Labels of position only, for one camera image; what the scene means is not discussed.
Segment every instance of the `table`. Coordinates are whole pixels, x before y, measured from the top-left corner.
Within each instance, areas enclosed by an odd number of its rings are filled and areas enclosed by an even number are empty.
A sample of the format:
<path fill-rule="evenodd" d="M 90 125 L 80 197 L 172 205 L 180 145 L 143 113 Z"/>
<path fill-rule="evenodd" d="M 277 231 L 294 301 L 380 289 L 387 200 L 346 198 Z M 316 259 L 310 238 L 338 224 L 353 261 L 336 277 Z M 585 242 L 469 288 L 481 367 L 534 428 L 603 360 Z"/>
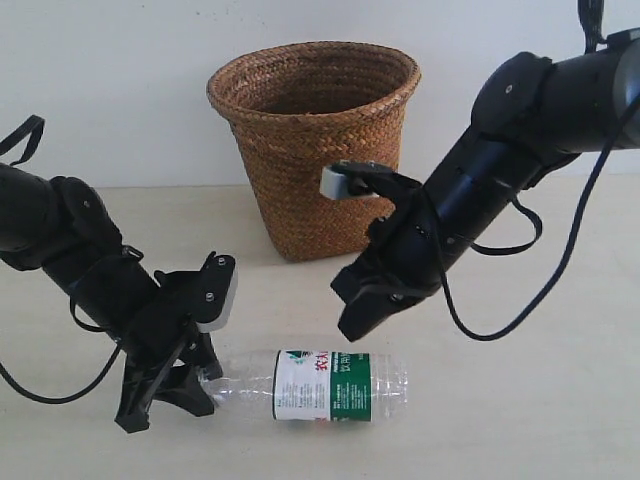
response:
<path fill-rule="evenodd" d="M 515 257 L 467 253 L 451 271 L 462 318 L 476 331 L 511 320 L 555 268 L 585 179 L 550 177 L 522 195 L 545 221 Z M 0 476 L 13 479 L 632 479 L 640 473 L 640 178 L 600 180 L 562 281 L 513 334 L 473 342 L 441 294 L 349 344 L 329 283 L 354 256 L 287 264 L 248 187 L 101 190 L 126 241 L 154 269 L 197 269 L 211 250 L 234 255 L 239 287 L 214 342 L 224 360 L 299 345 L 392 353 L 408 365 L 404 415 L 378 425 L 292 428 L 219 414 L 193 418 L 154 403 L 151 428 L 114 422 L 123 357 L 89 396 L 28 401 L 0 383 Z M 483 244 L 527 241 L 511 209 Z M 113 345 L 77 328 L 68 299 L 41 272 L 0 268 L 0 359 L 39 394 L 74 392 Z"/>

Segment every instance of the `wicker basket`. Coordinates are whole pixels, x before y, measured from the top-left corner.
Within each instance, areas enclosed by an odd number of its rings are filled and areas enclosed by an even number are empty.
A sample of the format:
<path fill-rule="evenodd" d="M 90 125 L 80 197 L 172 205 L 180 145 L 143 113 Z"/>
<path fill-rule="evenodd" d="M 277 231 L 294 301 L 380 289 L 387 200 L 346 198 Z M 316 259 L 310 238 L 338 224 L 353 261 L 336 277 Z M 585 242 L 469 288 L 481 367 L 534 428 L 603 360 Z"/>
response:
<path fill-rule="evenodd" d="M 351 42 L 260 50 L 211 77 L 207 96 L 231 126 L 282 257 L 307 261 L 366 247 L 367 226 L 392 205 L 324 198 L 322 168 L 348 159 L 397 170 L 405 106 L 420 78 L 404 53 Z"/>

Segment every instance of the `green and white label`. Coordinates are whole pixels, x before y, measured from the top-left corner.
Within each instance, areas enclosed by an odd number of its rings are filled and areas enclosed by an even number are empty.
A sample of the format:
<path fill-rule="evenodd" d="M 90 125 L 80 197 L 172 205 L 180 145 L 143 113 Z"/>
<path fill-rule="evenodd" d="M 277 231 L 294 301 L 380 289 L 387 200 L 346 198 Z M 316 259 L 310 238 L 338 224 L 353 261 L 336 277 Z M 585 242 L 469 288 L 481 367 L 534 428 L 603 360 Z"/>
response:
<path fill-rule="evenodd" d="M 273 380 L 276 420 L 371 421 L 366 353 L 282 350 Z"/>

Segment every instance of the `water bottle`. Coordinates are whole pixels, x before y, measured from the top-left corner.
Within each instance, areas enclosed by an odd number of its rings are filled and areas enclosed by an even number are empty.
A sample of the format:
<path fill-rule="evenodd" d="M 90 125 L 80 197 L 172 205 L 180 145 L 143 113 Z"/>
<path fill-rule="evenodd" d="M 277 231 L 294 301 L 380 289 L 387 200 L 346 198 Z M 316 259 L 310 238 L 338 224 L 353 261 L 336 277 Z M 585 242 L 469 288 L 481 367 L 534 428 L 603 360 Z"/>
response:
<path fill-rule="evenodd" d="M 391 355 L 261 350 L 223 361 L 200 383 L 220 411 L 245 418 L 378 422 L 407 403 L 407 374 Z"/>

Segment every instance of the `robotic arm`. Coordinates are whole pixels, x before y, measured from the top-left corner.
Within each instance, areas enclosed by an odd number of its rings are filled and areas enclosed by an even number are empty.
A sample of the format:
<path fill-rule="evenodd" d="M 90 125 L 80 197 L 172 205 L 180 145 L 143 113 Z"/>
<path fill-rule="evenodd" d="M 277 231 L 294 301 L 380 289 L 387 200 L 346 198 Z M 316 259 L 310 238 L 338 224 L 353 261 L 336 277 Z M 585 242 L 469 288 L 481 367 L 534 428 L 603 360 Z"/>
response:
<path fill-rule="evenodd" d="M 218 378 L 222 369 L 210 332 L 229 317 L 237 284 L 235 260 L 212 252 L 199 271 L 154 272 L 143 255 L 124 245 L 96 191 L 82 180 L 51 180 L 16 168 L 35 153 L 44 120 L 32 116 L 0 142 L 0 155 L 29 137 L 24 155 L 0 163 L 0 258 L 17 271 L 42 269 L 69 296 L 76 323 L 106 333 L 116 343 L 98 378 L 66 398 L 46 398 L 22 388 L 0 364 L 0 375 L 21 395 L 62 404 L 95 388 L 120 351 L 126 353 L 120 406 L 115 421 L 126 432 L 149 427 L 154 399 L 203 416 L 214 404 L 199 376 Z M 80 307 L 96 325 L 75 315 Z M 181 365 L 174 365 L 178 360 Z"/>
<path fill-rule="evenodd" d="M 377 194 L 396 207 L 389 218 L 370 225 L 369 246 L 331 283 L 345 303 L 338 327 L 348 340 L 364 337 L 440 288 L 466 335 L 496 340 L 520 324 L 558 281 L 607 156 L 640 147 L 640 29 L 605 40 L 598 22 L 602 2 L 581 1 L 579 8 L 585 54 L 554 63 L 523 52 L 500 66 L 480 90 L 469 127 L 424 184 L 375 163 L 340 162 L 324 170 L 325 196 L 342 200 Z M 606 48 L 596 51 L 598 43 Z M 532 246 L 542 222 L 519 203 L 518 193 L 582 153 L 597 151 L 602 153 L 558 270 L 506 328 L 491 335 L 471 332 L 455 312 L 446 271 L 469 248 L 508 255 Z M 477 245 L 475 240 L 510 203 L 532 220 L 535 240 L 511 249 Z"/>

